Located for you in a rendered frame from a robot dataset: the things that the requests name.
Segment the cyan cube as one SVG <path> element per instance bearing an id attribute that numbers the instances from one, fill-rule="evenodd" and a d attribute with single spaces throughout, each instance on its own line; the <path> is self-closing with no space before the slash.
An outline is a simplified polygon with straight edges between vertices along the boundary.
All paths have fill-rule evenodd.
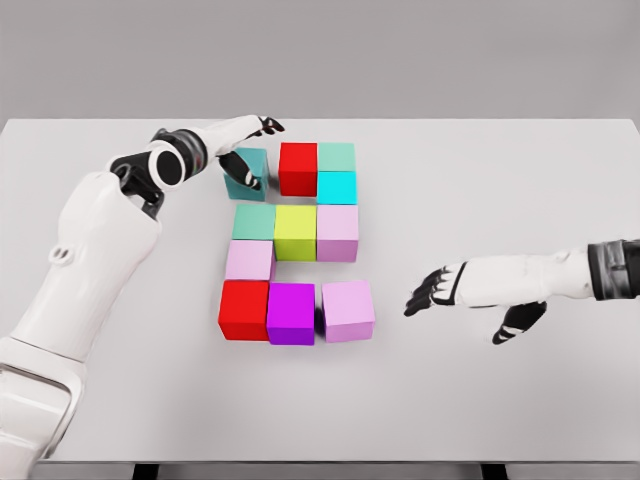
<path id="1" fill-rule="evenodd" d="M 321 205 L 356 205 L 357 175 L 354 171 L 319 172 L 317 203 Z"/>

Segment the dark teal cube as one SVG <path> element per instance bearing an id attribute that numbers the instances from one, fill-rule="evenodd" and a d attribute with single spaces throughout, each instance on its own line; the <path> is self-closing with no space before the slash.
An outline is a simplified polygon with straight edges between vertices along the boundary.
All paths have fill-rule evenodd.
<path id="1" fill-rule="evenodd" d="M 265 202 L 269 190 L 270 169 L 267 151 L 262 148 L 238 148 L 235 152 L 248 164 L 252 174 L 261 182 L 260 190 L 253 190 L 235 182 L 224 174 L 227 193 L 232 200 Z"/>

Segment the mint green cube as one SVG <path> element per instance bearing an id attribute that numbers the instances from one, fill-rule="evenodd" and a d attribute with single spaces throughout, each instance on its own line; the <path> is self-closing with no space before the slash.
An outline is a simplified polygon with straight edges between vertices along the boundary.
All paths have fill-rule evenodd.
<path id="1" fill-rule="evenodd" d="M 232 239 L 272 241 L 275 217 L 275 205 L 238 204 L 235 210 Z"/>
<path id="2" fill-rule="evenodd" d="M 349 172 L 356 170 L 355 146 L 346 142 L 318 144 L 319 172 Z"/>

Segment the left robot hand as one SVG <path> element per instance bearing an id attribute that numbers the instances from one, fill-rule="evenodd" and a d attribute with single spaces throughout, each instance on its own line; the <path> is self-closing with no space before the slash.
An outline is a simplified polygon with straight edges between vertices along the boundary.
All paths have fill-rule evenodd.
<path id="1" fill-rule="evenodd" d="M 261 181 L 235 149 L 247 139 L 284 131 L 284 126 L 272 117 L 245 115 L 216 122 L 204 130 L 203 139 L 208 155 L 218 159 L 222 170 L 232 180 L 252 190 L 260 190 Z"/>

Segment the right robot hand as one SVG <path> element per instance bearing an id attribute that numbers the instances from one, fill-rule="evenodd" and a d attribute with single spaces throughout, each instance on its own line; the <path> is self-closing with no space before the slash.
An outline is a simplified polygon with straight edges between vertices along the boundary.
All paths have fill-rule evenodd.
<path id="1" fill-rule="evenodd" d="M 490 256 L 445 265 L 428 274 L 411 293 L 404 315 L 434 306 L 505 307 L 492 343 L 503 344 L 529 330 L 547 310 L 550 287 L 543 269 L 524 256 Z"/>

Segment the yellow-green cube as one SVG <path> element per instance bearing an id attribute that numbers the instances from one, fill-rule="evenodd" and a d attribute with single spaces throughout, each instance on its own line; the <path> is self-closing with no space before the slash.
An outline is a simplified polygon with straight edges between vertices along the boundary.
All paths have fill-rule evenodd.
<path id="1" fill-rule="evenodd" d="M 278 261 L 315 262 L 317 207 L 315 205 L 277 205 L 274 229 Z"/>

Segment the magenta cube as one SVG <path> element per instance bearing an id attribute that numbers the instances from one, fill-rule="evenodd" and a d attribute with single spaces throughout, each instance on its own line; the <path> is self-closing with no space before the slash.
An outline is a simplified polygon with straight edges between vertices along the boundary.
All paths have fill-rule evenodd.
<path id="1" fill-rule="evenodd" d="M 315 343 L 315 287 L 307 283 L 272 282 L 266 328 L 273 345 Z"/>

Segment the red cube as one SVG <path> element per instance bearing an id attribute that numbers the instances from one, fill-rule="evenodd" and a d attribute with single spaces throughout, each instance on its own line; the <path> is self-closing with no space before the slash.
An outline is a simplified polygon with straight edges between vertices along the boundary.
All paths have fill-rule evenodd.
<path id="1" fill-rule="evenodd" d="M 268 281 L 224 281 L 218 325 L 226 340 L 269 340 L 266 327 L 269 287 Z"/>
<path id="2" fill-rule="evenodd" d="M 283 142 L 280 145 L 278 177 L 283 196 L 317 195 L 318 144 Z"/>

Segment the light pink cube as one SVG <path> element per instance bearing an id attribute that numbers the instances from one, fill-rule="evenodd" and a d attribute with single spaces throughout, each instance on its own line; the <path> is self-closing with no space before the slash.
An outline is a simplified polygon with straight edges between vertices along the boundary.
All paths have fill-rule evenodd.
<path id="1" fill-rule="evenodd" d="M 317 261 L 355 262 L 358 247 L 358 206 L 319 205 L 317 207 Z"/>
<path id="2" fill-rule="evenodd" d="M 274 245 L 268 240 L 232 240 L 229 245 L 227 280 L 271 281 L 275 275 Z"/>
<path id="3" fill-rule="evenodd" d="M 321 296 L 328 343 L 372 338 L 376 317 L 367 281 L 325 283 Z"/>

